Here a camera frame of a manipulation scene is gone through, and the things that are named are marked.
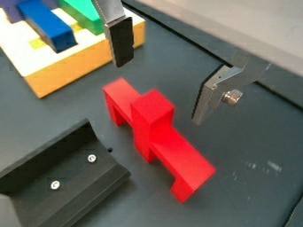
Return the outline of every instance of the white speck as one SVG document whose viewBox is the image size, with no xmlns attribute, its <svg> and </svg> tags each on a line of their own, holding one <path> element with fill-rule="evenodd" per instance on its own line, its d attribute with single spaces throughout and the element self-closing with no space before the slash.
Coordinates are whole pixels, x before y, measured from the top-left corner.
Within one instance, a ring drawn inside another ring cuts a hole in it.
<svg viewBox="0 0 303 227">
<path fill-rule="evenodd" d="M 281 172 L 282 171 L 282 167 L 278 166 L 277 163 L 274 163 L 273 161 L 267 162 L 267 165 L 277 171 Z"/>
</svg>

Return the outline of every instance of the red block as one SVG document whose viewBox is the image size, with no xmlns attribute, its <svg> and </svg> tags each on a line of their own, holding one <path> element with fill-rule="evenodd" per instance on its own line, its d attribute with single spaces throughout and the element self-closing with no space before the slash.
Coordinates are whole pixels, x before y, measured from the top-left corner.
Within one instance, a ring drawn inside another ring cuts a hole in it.
<svg viewBox="0 0 303 227">
<path fill-rule="evenodd" d="M 142 95 L 124 79 L 104 88 L 110 117 L 132 126 L 135 146 L 143 158 L 158 158 L 175 176 L 172 194 L 185 202 L 215 168 L 172 127 L 174 106 L 158 90 Z"/>
</svg>

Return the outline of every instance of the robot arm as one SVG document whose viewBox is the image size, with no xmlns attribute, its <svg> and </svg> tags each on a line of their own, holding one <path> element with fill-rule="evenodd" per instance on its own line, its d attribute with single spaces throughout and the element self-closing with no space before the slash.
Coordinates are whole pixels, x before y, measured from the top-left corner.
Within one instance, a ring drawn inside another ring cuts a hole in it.
<svg viewBox="0 0 303 227">
<path fill-rule="evenodd" d="M 193 116 L 197 124 L 205 121 L 221 102 L 237 105 L 243 95 L 238 88 L 255 82 L 271 66 L 267 61 L 241 50 L 235 51 L 233 65 L 231 68 L 221 66 L 203 83 Z"/>
<path fill-rule="evenodd" d="M 104 21 L 112 61 L 122 67 L 134 59 L 132 19 L 124 13 L 120 0 L 91 0 Z"/>
</svg>

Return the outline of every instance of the yellow wooden base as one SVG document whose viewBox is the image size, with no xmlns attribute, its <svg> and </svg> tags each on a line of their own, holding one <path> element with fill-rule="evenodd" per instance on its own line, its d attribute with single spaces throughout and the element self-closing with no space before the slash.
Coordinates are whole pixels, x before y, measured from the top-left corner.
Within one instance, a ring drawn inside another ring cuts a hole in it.
<svg viewBox="0 0 303 227">
<path fill-rule="evenodd" d="M 144 43 L 144 19 L 127 10 L 126 13 L 132 16 L 134 47 L 139 47 Z M 55 14 L 71 26 L 78 24 L 60 9 L 55 10 Z M 11 24 L 3 16 L 0 24 L 0 34 L 6 34 L 0 38 L 0 46 L 39 98 L 111 62 L 110 42 L 104 34 L 94 35 L 87 29 L 78 29 L 75 37 L 79 45 L 56 54 L 48 46 L 34 47 L 32 42 L 39 35 L 24 21 Z M 16 38 L 19 33 L 27 33 L 20 40 Z"/>
</svg>

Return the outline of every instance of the black metal bracket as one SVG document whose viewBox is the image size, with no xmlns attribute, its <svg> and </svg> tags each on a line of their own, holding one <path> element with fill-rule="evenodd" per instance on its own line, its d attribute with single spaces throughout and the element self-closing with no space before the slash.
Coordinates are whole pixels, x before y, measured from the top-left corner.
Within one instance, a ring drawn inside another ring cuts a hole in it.
<svg viewBox="0 0 303 227">
<path fill-rule="evenodd" d="M 71 226 L 131 173 L 111 157 L 88 121 L 34 153 L 0 178 L 0 226 Z"/>
</svg>

